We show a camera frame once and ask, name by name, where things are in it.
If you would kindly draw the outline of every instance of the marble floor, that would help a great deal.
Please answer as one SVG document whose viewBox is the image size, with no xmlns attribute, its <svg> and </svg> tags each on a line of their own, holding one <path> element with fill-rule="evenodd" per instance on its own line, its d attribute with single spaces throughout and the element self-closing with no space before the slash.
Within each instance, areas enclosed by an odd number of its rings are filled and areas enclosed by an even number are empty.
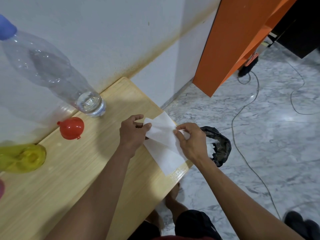
<svg viewBox="0 0 320 240">
<path fill-rule="evenodd" d="M 305 80 L 302 88 L 303 80 L 294 68 Z M 314 51 L 301 60 L 275 44 L 259 57 L 252 71 L 258 77 L 259 92 L 234 120 L 235 142 L 268 187 L 281 217 L 293 209 L 320 223 L 320 54 Z M 246 83 L 248 77 L 240 81 Z M 191 84 L 165 111 L 178 124 L 216 127 L 228 137 L 232 151 L 221 170 L 278 217 L 266 187 L 232 140 L 231 121 L 254 100 L 257 86 L 253 75 L 245 85 L 232 76 L 209 98 Z M 298 113 L 290 102 L 292 92 Z M 206 212 L 223 239 L 238 239 L 196 167 L 182 178 L 177 199 L 189 209 Z M 165 222 L 162 235 L 173 235 L 170 211 L 162 205 L 157 210 Z"/>
</svg>

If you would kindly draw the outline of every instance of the white wall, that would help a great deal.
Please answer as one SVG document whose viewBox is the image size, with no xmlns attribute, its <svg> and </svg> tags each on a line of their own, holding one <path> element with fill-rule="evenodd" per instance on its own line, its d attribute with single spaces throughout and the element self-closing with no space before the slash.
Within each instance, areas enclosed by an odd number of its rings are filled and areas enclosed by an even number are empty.
<svg viewBox="0 0 320 240">
<path fill-rule="evenodd" d="M 56 45 L 98 92 L 135 74 L 133 81 L 161 106 L 194 76 L 219 2 L 0 0 L 0 13 Z M 158 81 L 164 91 L 157 94 L 151 91 Z M 0 48 L 0 145 L 37 141 L 72 112 L 20 77 Z"/>
</svg>

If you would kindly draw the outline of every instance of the left hand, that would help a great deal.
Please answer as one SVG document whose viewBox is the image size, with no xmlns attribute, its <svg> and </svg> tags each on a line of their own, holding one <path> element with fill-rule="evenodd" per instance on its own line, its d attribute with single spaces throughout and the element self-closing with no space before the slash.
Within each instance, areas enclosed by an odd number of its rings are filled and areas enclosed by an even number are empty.
<svg viewBox="0 0 320 240">
<path fill-rule="evenodd" d="M 146 132 L 152 126 L 151 123 L 143 125 L 143 123 L 135 122 L 142 118 L 143 114 L 136 114 L 121 123 L 119 146 L 127 150 L 131 157 L 134 156 L 136 150 L 143 144 Z"/>
</svg>

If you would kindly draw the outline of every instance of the black plastic bag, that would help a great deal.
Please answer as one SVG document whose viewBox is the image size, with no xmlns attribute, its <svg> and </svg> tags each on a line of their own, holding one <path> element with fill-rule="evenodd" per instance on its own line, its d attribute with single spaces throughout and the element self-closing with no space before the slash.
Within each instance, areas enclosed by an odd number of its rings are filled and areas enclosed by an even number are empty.
<svg viewBox="0 0 320 240">
<path fill-rule="evenodd" d="M 207 137 L 211 139 L 215 139 L 218 142 L 212 143 L 214 145 L 215 153 L 212 154 L 211 160 L 217 165 L 217 167 L 221 167 L 228 159 L 231 152 L 231 142 L 230 140 L 219 133 L 219 131 L 210 126 L 203 126 L 201 130 L 205 132 Z"/>
</svg>

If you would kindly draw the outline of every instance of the shorts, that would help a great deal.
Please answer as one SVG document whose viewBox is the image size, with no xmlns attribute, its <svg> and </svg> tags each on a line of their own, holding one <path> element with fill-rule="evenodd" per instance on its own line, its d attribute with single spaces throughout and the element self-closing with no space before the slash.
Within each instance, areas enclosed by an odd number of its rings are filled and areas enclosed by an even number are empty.
<svg viewBox="0 0 320 240">
<path fill-rule="evenodd" d="M 178 216 L 174 231 L 176 236 L 185 238 L 210 237 L 215 240 L 221 240 L 210 218 L 204 212 L 198 210 L 186 210 L 182 212 Z M 151 240 L 160 237 L 160 235 L 160 230 L 157 226 L 144 221 L 128 240 Z"/>
</svg>

